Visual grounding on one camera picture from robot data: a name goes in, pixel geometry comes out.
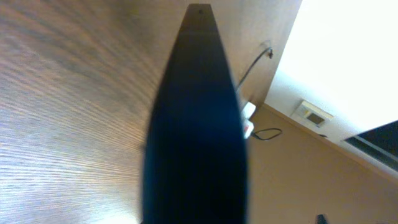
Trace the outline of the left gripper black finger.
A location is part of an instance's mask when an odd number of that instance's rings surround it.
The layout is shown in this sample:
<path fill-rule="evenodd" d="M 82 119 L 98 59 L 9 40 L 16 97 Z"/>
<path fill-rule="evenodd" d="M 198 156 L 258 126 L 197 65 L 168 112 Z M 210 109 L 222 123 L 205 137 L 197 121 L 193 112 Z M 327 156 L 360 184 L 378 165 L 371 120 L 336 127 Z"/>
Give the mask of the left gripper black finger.
<path fill-rule="evenodd" d="M 245 223 L 248 159 L 236 89 L 209 4 L 190 4 L 154 101 L 144 223 Z"/>

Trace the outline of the white power strip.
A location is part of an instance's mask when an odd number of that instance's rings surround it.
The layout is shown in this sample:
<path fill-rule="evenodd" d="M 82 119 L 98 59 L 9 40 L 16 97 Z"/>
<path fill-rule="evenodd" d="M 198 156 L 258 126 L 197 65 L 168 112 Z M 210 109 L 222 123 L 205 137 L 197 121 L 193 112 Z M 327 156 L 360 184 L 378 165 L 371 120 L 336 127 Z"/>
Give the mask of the white power strip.
<path fill-rule="evenodd" d="M 254 104 L 252 104 L 251 102 L 247 101 L 241 111 L 241 115 L 243 117 L 244 139 L 247 139 L 254 130 L 254 125 L 249 119 L 254 114 L 255 110 L 256 110 L 256 106 Z"/>

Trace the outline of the white wall thermostat panel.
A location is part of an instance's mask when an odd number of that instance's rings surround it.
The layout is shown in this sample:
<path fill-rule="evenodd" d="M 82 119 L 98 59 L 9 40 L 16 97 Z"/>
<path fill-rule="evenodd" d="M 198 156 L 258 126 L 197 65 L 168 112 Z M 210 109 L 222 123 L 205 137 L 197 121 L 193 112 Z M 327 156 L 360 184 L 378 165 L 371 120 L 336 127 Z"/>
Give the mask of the white wall thermostat panel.
<path fill-rule="evenodd" d="M 334 118 L 332 114 L 327 113 L 306 100 L 301 101 L 290 117 L 301 125 L 311 128 L 321 128 Z"/>

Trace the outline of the dark window frame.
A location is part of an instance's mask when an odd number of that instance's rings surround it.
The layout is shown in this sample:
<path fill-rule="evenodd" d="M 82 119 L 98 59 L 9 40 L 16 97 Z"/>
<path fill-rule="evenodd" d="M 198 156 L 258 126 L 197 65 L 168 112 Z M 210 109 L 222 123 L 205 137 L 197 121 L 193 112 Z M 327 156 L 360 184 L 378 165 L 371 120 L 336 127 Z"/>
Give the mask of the dark window frame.
<path fill-rule="evenodd" d="M 345 142 L 397 171 L 397 121 L 345 139 Z"/>

